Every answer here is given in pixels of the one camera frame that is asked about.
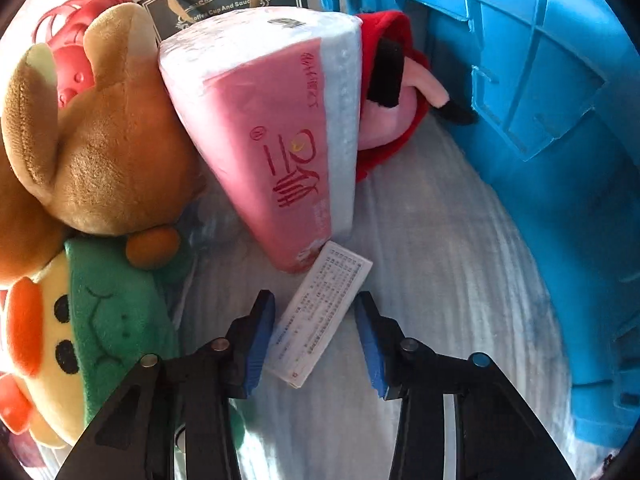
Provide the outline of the yellow duck green hood plush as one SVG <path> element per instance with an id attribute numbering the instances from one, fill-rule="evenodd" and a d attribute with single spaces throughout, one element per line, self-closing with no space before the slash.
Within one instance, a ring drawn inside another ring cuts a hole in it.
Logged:
<path id="1" fill-rule="evenodd" d="M 1 310 L 2 424 L 48 448 L 75 445 L 142 356 L 179 356 L 169 294 L 192 266 L 188 242 L 143 270 L 122 238 L 78 236 L 15 282 Z"/>

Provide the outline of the red bear plastic case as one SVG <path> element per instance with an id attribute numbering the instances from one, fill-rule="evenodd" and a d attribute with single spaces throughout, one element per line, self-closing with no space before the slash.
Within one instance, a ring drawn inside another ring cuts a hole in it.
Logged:
<path id="1" fill-rule="evenodd" d="M 91 65 L 84 50 L 84 37 L 89 25 L 105 10 L 132 0 L 66 0 L 41 15 L 32 42 L 40 38 L 52 51 L 58 77 L 58 107 L 64 108 L 80 92 L 94 84 Z"/>

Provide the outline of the blue plastic crate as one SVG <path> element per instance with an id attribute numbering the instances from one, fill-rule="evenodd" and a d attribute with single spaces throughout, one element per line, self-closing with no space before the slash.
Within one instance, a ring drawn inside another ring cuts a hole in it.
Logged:
<path id="1" fill-rule="evenodd" d="M 400 9 L 478 121 L 451 133 L 497 193 L 561 325 L 580 440 L 639 419 L 639 0 L 320 0 Z"/>

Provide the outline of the pink pig red dress plush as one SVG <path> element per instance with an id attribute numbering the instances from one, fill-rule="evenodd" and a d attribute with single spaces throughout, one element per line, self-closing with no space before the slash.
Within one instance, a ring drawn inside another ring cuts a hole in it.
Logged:
<path id="1" fill-rule="evenodd" d="M 473 125 L 477 114 L 458 104 L 413 47 L 408 15 L 363 13 L 361 105 L 356 179 L 395 156 L 429 110 L 447 122 Z"/>

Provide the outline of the white medicine box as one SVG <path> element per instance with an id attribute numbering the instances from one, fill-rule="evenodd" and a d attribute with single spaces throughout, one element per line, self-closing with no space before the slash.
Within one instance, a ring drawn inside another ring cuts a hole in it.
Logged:
<path id="1" fill-rule="evenodd" d="M 373 263 L 326 243 L 274 326 L 265 368 L 302 388 L 328 348 Z"/>

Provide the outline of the pink white tissue pack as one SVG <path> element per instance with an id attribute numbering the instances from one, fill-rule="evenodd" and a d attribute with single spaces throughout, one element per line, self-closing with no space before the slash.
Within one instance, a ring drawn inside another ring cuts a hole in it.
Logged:
<path id="1" fill-rule="evenodd" d="M 220 14 L 160 45 L 186 132 L 282 271 L 352 228 L 361 69 L 359 18 L 297 6 Z"/>

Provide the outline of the brown bear plush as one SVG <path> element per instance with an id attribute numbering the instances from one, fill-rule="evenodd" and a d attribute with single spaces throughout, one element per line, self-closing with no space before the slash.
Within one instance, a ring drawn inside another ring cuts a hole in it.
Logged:
<path id="1" fill-rule="evenodd" d="M 101 13 L 84 51 L 93 84 L 58 102 L 58 66 L 34 44 L 1 112 L 1 283 L 43 269 L 71 232 L 123 237 L 139 269 L 180 246 L 176 222 L 202 192 L 198 152 L 160 76 L 153 22 L 137 3 Z"/>

